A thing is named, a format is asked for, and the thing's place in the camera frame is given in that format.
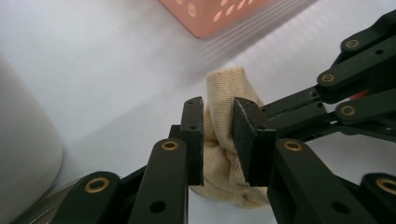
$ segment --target cloth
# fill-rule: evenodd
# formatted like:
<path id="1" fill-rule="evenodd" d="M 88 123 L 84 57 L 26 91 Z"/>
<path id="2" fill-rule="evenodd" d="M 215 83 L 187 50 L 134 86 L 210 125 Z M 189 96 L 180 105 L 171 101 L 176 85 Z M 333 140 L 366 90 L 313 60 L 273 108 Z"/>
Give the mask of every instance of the cloth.
<path id="1" fill-rule="evenodd" d="M 208 102 L 204 112 L 204 183 L 191 187 L 208 198 L 256 208 L 268 204 L 267 188 L 245 182 L 233 144 L 233 100 L 243 97 L 263 103 L 248 82 L 242 67 L 224 69 L 206 76 Z"/>

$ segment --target pink plastic basket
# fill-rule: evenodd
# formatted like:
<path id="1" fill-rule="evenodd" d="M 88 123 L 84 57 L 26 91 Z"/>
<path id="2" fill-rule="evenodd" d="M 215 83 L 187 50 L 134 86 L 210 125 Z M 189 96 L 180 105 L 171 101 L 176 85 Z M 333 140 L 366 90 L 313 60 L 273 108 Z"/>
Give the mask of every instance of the pink plastic basket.
<path id="1" fill-rule="evenodd" d="M 160 0 L 195 36 L 205 37 L 268 0 Z"/>

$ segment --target white object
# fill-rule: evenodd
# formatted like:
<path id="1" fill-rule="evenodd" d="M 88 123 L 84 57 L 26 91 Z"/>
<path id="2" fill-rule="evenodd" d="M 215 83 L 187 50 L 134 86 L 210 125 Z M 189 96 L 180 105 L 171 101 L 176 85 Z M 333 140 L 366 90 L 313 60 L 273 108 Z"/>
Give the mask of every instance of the white object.
<path id="1" fill-rule="evenodd" d="M 0 223 L 45 193 L 61 161 L 62 145 L 49 117 L 0 57 Z"/>

